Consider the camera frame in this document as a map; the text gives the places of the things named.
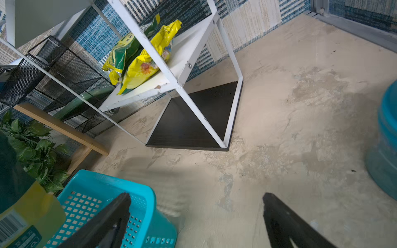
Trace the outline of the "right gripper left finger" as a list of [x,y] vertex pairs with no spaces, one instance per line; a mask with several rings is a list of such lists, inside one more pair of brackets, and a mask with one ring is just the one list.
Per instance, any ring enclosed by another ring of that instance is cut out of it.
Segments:
[[130,204],[130,195],[120,194],[59,247],[120,248],[130,218]]

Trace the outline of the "dark green fertilizer bag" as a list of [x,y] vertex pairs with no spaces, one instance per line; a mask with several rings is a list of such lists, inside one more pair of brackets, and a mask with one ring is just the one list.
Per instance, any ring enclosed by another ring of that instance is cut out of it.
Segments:
[[23,170],[1,134],[1,247],[47,248],[65,220],[60,202]]

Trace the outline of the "yellow green fertilizer bag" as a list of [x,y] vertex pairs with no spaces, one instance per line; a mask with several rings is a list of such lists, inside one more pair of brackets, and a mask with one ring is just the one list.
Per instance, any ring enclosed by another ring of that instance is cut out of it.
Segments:
[[128,66],[142,50],[143,47],[131,32],[113,47],[102,67],[102,70],[110,72],[112,85],[122,85]]

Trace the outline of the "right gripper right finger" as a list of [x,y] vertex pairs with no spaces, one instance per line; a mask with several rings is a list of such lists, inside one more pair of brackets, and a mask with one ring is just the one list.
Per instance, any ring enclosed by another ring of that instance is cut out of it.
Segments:
[[263,217],[272,248],[335,247],[276,195],[265,193],[263,203]]

